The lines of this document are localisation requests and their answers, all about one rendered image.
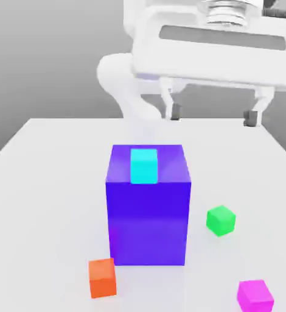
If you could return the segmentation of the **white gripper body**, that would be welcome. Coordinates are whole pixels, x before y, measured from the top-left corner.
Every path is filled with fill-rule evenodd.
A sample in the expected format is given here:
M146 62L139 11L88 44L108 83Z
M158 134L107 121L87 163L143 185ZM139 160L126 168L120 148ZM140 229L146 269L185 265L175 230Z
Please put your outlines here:
M134 73L286 90L286 19L252 13L246 28L207 21L196 7L145 9L135 27Z

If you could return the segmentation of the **small cyan cube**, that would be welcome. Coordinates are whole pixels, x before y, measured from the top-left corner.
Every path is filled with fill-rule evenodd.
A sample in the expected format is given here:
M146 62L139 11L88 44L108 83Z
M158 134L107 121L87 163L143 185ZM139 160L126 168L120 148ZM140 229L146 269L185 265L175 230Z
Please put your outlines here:
M158 151L156 149L131 149L130 182L132 184L157 184Z

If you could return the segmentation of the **small green cube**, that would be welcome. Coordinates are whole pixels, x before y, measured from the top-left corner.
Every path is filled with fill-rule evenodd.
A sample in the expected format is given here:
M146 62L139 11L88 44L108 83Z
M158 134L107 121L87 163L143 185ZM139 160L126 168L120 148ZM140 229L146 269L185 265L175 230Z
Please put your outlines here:
M236 215L224 205L208 210L206 227L217 237L234 231Z

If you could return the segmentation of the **small orange cube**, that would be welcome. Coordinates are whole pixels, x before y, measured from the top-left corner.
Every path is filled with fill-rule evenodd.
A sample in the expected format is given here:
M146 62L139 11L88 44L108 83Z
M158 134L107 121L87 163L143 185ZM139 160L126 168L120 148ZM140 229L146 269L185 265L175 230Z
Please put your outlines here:
M116 274L112 258L89 261L89 285L93 299L117 294Z

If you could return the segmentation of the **small magenta cube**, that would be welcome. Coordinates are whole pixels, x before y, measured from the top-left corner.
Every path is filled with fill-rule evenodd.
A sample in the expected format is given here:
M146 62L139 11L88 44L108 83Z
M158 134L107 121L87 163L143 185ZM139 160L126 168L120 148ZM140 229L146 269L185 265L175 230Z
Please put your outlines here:
M264 280L239 282L237 301L242 312L272 312L274 298Z

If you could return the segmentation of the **large purple box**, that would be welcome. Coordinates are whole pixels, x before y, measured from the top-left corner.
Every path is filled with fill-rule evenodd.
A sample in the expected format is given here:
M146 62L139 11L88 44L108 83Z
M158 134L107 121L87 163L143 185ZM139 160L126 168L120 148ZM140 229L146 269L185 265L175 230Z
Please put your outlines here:
M185 264L191 179L181 145L151 145L158 152L158 182L130 182L130 151L115 144L106 175L110 256L116 266Z

